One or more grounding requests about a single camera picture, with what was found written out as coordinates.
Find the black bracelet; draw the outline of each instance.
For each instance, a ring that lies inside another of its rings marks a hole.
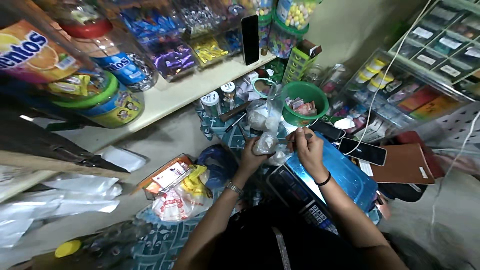
[[[329,171],[329,172],[328,172],[328,178],[327,178],[327,180],[323,181],[323,182],[320,183],[320,184],[317,183],[317,182],[315,182],[315,181],[314,181],[314,182],[315,182],[315,184],[317,184],[317,186],[322,186],[322,185],[326,185],[326,184],[328,183],[328,181],[330,181],[330,178],[332,178],[332,174],[331,174],[330,171]]]

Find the red jar lid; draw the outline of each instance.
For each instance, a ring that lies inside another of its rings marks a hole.
[[[95,21],[89,25],[60,25],[71,37],[96,38],[102,37],[113,29],[112,23],[108,20]]]

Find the brown notebook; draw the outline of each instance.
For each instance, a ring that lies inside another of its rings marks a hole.
[[[384,166],[372,164],[372,173],[378,183],[434,184],[420,144],[381,146],[387,150]]]

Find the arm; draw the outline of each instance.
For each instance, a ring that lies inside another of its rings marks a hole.
[[[312,138],[307,141],[305,133],[313,134]],[[322,162],[323,140],[305,127],[298,128],[287,137],[290,140],[293,138],[295,138],[300,162],[308,173],[319,184],[326,181],[328,170]],[[290,151],[293,150],[292,144],[289,144],[288,147]],[[348,197],[335,179],[330,179],[327,184],[319,188],[340,233],[354,247],[362,249],[370,267],[373,269],[407,269],[375,224]]]
[[[267,159],[265,155],[255,156],[252,153],[252,147],[258,139],[259,137],[256,137],[245,145],[240,166],[231,180],[240,189],[243,188],[258,166]],[[238,193],[231,189],[223,191],[190,234],[173,266],[173,270],[206,269],[215,246],[215,240],[227,228],[228,219],[237,203],[238,196]]]

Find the white shelf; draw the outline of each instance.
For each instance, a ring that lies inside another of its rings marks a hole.
[[[145,110],[132,123],[116,129],[87,126],[82,130],[61,132],[60,134],[78,146],[96,153],[273,59],[275,59],[275,56],[268,52],[266,56],[260,55],[259,61],[246,66],[243,64],[242,55],[239,55],[177,82],[168,83],[160,77],[153,88],[138,93],[138,96],[144,100]],[[38,171],[21,179],[14,186],[3,188],[0,191],[0,202],[36,185],[55,173]]]

